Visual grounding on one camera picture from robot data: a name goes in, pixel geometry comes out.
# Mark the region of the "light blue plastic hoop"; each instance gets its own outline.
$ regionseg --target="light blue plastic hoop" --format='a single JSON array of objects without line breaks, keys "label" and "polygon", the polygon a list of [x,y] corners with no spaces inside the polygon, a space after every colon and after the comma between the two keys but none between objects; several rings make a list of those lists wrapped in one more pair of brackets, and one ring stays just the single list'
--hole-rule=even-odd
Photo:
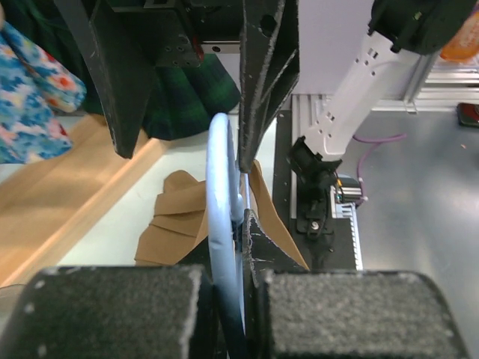
[{"label": "light blue plastic hoop", "polygon": [[230,358],[246,355],[241,253],[235,255],[232,234],[232,225],[241,225],[244,216],[239,175],[230,121],[226,114],[217,114],[207,146],[208,246]]}]

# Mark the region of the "wooden tray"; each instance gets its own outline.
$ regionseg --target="wooden tray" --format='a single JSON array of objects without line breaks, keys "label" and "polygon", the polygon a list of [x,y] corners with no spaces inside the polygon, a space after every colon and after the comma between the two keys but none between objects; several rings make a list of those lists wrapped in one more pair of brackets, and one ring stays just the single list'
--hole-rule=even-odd
[{"label": "wooden tray", "polygon": [[0,184],[0,287],[55,265],[169,145],[141,133],[133,159],[122,159],[96,116],[83,117],[70,137],[68,154],[26,165]]}]

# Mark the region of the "floral dress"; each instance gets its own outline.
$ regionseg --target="floral dress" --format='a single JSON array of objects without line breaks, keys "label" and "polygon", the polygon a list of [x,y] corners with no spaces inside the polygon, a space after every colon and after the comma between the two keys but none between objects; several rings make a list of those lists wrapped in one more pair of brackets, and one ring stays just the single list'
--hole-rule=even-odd
[{"label": "floral dress", "polygon": [[54,110],[75,111],[84,84],[7,22],[0,32],[0,164],[67,152],[71,140]]}]

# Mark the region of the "orange object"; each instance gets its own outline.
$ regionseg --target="orange object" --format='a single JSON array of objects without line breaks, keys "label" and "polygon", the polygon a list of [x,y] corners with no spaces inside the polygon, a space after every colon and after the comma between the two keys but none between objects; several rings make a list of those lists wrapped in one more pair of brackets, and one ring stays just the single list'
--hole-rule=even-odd
[{"label": "orange object", "polygon": [[479,52],[479,1],[471,16],[452,40],[442,49],[446,61],[466,63]]}]

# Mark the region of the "dark green cloth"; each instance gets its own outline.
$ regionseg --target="dark green cloth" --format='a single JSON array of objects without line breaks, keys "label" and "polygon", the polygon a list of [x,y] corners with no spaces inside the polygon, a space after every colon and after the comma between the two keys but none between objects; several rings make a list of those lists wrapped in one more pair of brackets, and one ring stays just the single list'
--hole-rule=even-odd
[{"label": "dark green cloth", "polygon": [[[83,109],[103,114],[82,55],[53,0],[1,0],[1,4],[12,26],[85,83]],[[208,130],[214,114],[229,112],[239,100],[237,86],[216,55],[205,55],[195,69],[159,67],[143,127],[154,138],[189,137]]]}]

